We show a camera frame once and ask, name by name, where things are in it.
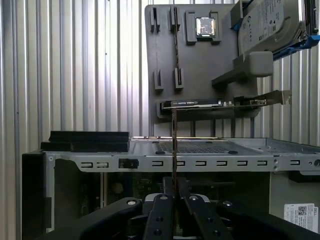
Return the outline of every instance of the black bracket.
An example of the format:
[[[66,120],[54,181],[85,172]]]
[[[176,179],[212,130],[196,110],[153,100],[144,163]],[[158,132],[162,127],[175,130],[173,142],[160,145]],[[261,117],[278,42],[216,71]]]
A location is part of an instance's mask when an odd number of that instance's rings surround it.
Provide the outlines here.
[[[233,60],[233,69],[213,79],[212,86],[230,84],[250,78],[264,78],[274,73],[274,56],[271,51],[253,51],[246,57],[241,55]]]
[[[150,31],[153,33],[156,30],[156,32],[160,32],[160,17],[157,13],[157,8],[152,7],[150,9]]]

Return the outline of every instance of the gray mounting board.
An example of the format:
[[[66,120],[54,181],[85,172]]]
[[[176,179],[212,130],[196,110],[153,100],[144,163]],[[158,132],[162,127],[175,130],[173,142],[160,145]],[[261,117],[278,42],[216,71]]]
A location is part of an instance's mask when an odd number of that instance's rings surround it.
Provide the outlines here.
[[[133,137],[128,152],[46,152],[50,163],[73,161],[82,172],[172,172],[170,137]],[[320,174],[320,147],[269,138],[178,138],[178,172],[280,172]],[[122,161],[136,161],[124,168]]]
[[[238,36],[231,29],[234,4],[148,5],[145,27],[149,79],[149,112],[152,123],[170,122],[160,102],[222,99],[258,95],[257,79],[250,78],[212,87],[212,80],[233,69],[238,57]],[[216,38],[196,36],[196,19],[214,18]],[[181,78],[177,86],[177,76]],[[257,109],[181,112],[178,121],[255,117]]]

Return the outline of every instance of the label sticker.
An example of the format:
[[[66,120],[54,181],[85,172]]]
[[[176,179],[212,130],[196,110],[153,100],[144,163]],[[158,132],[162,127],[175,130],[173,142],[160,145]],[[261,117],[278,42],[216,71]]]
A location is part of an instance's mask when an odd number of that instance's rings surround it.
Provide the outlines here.
[[[314,215],[313,215],[313,229],[312,231],[318,233],[318,218],[319,218],[319,208],[316,206],[314,208]]]
[[[238,33],[239,54],[247,52],[273,33],[278,32],[284,20],[284,0],[260,1],[243,18]]]
[[[319,208],[313,203],[285,204],[284,220],[318,233]]]

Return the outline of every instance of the blue drive bracket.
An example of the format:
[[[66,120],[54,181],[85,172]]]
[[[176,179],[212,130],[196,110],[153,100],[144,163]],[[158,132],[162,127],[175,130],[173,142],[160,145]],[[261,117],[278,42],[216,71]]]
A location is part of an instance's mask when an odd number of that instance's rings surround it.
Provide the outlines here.
[[[318,45],[319,41],[320,41],[320,35],[311,35],[302,42],[289,46],[286,49],[283,49],[277,53],[274,53],[273,60],[276,61],[278,59],[295,54],[296,52],[304,49],[311,49],[312,47],[315,47],[316,45]]]

